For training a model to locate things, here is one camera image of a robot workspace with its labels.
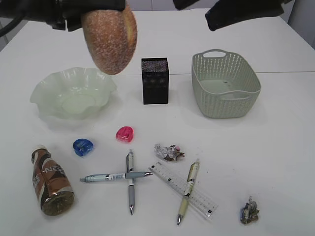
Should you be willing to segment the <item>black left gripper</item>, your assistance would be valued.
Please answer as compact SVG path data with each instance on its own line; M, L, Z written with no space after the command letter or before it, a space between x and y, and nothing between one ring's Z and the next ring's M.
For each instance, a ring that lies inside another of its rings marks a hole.
M55 30L75 31L82 27L75 0L2 0L0 16L11 21L1 31L12 31L23 20L44 22ZM125 0L82 0L86 11L125 9Z

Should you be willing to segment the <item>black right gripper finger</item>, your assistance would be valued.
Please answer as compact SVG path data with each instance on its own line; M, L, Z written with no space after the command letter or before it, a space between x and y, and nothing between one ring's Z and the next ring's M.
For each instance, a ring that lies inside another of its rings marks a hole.
M216 0L173 0L177 10L211 8L216 2Z
M284 13L283 5L291 0L220 0L205 14L211 31L265 17Z

